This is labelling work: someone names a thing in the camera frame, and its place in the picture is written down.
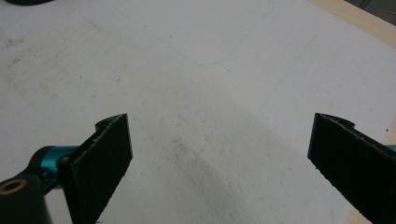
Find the white surface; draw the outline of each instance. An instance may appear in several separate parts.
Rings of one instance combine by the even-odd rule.
[[[344,223],[306,158],[314,113],[380,141],[396,111],[396,50],[305,1],[1,1],[0,21],[0,178],[128,113],[104,223]]]

